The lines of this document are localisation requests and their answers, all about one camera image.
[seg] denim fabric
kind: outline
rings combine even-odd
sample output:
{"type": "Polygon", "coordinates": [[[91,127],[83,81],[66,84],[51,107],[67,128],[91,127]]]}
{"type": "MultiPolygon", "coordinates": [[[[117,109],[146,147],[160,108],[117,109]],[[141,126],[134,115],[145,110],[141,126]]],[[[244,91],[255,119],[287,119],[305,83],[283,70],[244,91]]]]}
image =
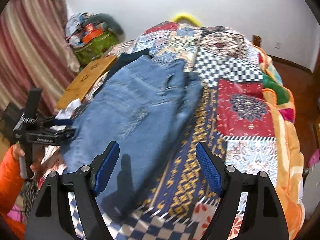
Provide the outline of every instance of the denim fabric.
{"type": "Polygon", "coordinates": [[[90,164],[110,141],[120,157],[104,192],[96,198],[101,213],[121,217],[163,171],[170,152],[190,121],[202,95],[200,79],[184,73],[185,60],[166,68],[142,56],[115,73],[84,113],[76,135],[61,147],[67,172],[90,164]]]}
{"type": "Polygon", "coordinates": [[[114,63],[111,68],[108,71],[108,74],[105,78],[105,80],[103,81],[103,84],[93,93],[93,97],[95,97],[103,88],[104,84],[117,72],[119,71],[121,68],[123,68],[124,66],[128,65],[129,63],[137,60],[139,57],[141,57],[142,55],[148,55],[149,56],[149,49],[144,49],[144,50],[140,50],[137,51],[135,53],[131,53],[131,54],[126,54],[126,53],[122,53],[120,55],[120,57],[118,58],[118,60],[116,61],[116,63],[114,63]]]}

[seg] pink striped curtain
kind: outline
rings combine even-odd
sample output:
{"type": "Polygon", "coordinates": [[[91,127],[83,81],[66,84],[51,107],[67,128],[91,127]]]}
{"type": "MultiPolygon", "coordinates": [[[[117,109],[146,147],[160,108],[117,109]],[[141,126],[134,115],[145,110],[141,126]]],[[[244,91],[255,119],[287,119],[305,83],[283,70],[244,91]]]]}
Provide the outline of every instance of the pink striped curtain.
{"type": "Polygon", "coordinates": [[[66,21],[64,0],[9,1],[0,15],[0,109],[10,101],[23,107],[29,89],[40,87],[40,112],[53,112],[79,70],[66,21]]]}

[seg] blue and white checkered fabric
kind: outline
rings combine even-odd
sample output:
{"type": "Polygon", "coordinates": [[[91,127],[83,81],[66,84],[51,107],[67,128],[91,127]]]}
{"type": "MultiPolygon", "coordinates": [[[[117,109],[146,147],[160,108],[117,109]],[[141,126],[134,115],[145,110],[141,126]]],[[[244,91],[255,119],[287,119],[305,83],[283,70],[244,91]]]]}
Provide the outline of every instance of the blue and white checkered fabric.
{"type": "MultiPolygon", "coordinates": [[[[76,207],[73,192],[68,193],[70,211],[76,234],[86,239],[76,207]]],[[[125,221],[119,225],[103,214],[108,230],[116,240],[191,240],[198,223],[186,219],[182,223],[171,222],[169,218],[162,218],[142,210],[135,210],[125,221]]]]}

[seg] pink slipper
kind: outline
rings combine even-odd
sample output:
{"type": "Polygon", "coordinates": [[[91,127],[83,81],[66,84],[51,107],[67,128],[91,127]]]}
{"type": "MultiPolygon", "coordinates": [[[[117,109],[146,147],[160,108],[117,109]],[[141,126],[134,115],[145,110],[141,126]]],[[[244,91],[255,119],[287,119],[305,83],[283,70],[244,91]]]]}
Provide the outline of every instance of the pink slipper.
{"type": "Polygon", "coordinates": [[[317,149],[315,153],[309,159],[308,167],[311,168],[313,165],[320,161],[320,151],[317,149]]]}

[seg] wooden floor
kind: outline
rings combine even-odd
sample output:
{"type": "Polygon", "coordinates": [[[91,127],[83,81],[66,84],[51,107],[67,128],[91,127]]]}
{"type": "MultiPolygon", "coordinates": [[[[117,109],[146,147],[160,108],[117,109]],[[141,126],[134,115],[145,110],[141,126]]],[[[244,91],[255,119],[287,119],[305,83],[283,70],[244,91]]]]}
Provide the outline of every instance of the wooden floor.
{"type": "Polygon", "coordinates": [[[291,90],[295,106],[296,121],[295,127],[300,141],[300,151],[304,155],[304,166],[308,166],[308,161],[314,151],[318,148],[314,123],[320,117],[317,106],[317,99],[320,95],[319,85],[316,85],[313,77],[300,69],[274,62],[283,84],[291,90]]]}

